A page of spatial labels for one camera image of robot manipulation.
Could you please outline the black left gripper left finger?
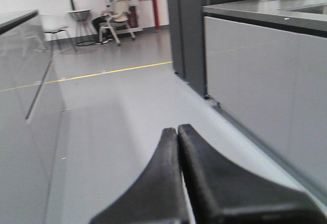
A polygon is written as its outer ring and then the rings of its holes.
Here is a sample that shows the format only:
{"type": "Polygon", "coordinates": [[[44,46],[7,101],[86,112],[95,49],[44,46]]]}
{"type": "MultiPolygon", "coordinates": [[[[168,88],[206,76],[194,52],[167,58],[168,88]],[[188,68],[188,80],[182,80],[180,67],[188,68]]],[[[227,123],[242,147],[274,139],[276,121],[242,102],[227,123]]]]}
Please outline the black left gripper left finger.
{"type": "Polygon", "coordinates": [[[189,223],[179,164],[177,133],[162,131],[144,171],[115,202],[90,223],[189,223]]]}

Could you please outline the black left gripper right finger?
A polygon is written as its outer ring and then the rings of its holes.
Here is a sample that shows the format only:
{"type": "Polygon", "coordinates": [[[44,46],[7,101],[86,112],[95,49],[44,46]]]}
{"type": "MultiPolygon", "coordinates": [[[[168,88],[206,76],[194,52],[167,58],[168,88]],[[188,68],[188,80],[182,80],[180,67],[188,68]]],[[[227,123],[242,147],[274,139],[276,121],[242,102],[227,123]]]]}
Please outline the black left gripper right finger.
{"type": "Polygon", "coordinates": [[[190,124],[178,126],[182,170],[197,223],[323,223],[301,191],[232,162],[190,124]]]}

